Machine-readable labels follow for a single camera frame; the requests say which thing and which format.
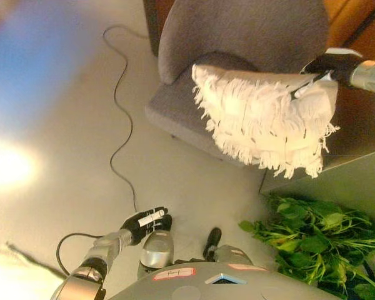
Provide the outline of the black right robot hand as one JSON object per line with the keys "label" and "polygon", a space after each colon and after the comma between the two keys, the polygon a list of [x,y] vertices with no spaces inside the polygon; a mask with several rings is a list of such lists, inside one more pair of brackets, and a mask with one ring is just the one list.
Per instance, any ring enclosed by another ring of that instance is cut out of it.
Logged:
{"label": "black right robot hand", "polygon": [[362,54],[348,48],[330,47],[307,63],[300,74],[316,74],[309,82],[290,92],[292,99],[323,98],[333,82],[351,84],[354,70],[365,61]]}

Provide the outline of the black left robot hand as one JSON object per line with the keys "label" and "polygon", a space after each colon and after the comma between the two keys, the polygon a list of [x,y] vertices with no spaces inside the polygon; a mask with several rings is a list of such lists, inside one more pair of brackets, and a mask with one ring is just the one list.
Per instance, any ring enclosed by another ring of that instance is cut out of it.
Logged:
{"label": "black left robot hand", "polygon": [[153,231],[170,231],[172,222],[173,219],[168,213],[168,209],[160,206],[136,213],[124,221],[121,229],[125,229],[131,233],[131,242],[129,245],[135,246]]}

